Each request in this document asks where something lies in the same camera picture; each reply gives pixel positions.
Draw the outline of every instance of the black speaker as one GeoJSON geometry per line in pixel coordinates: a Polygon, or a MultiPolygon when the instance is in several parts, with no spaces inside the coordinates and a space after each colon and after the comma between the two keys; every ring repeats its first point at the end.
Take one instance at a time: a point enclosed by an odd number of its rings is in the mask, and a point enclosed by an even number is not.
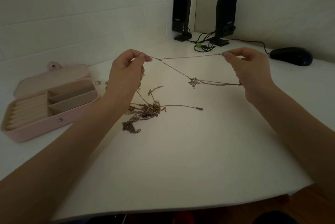
{"type": "Polygon", "coordinates": [[[218,0],[216,4],[216,23],[215,36],[210,39],[210,43],[216,46],[224,46],[229,44],[225,40],[221,40],[228,35],[232,35],[235,27],[235,13],[237,0],[218,0]]]}
{"type": "Polygon", "coordinates": [[[186,41],[192,38],[188,32],[191,0],[173,0],[172,31],[182,33],[175,40],[186,41]]]}

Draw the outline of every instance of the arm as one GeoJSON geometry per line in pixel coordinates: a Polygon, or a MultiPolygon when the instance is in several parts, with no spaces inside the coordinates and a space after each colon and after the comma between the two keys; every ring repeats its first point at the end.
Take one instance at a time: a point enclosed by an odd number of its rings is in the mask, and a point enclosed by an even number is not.
{"type": "Polygon", "coordinates": [[[128,109],[151,58],[135,50],[114,62],[105,95],[50,145],[0,181],[1,223],[45,223],[92,154],[128,109]]]}
{"type": "Polygon", "coordinates": [[[239,48],[225,52],[224,58],[244,86],[246,99],[335,201],[335,132],[274,84],[265,54],[239,48]]]}

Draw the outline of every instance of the speaker base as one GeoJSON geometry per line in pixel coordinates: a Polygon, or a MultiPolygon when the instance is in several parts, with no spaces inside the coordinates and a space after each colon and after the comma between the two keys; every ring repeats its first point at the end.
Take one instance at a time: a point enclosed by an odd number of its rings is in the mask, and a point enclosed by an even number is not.
{"type": "Polygon", "coordinates": [[[223,47],[225,45],[228,45],[229,44],[229,41],[225,41],[225,40],[222,40],[222,39],[219,39],[217,37],[212,37],[210,40],[209,40],[209,43],[213,44],[213,45],[216,45],[216,46],[219,46],[219,47],[223,47]]]}
{"type": "Polygon", "coordinates": [[[183,33],[181,35],[178,35],[176,37],[174,37],[174,40],[176,41],[186,41],[192,38],[192,34],[191,33],[183,33]]]}

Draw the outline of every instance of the jewelry box lid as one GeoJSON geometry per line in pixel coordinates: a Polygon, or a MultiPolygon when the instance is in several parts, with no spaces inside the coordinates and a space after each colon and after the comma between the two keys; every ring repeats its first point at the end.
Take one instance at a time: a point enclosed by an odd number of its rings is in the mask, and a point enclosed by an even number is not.
{"type": "Polygon", "coordinates": [[[18,99],[24,95],[37,93],[82,78],[91,78],[90,72],[84,64],[56,69],[23,79],[17,85],[13,95],[18,99]]]}

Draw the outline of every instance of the black computer mouse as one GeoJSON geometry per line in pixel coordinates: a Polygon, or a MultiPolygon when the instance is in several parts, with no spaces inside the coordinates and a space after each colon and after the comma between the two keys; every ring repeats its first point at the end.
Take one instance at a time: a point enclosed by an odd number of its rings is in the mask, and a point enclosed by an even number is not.
{"type": "Polygon", "coordinates": [[[270,57],[299,66],[310,65],[313,61],[313,56],[308,50],[294,47],[274,49],[270,52],[270,57]]]}

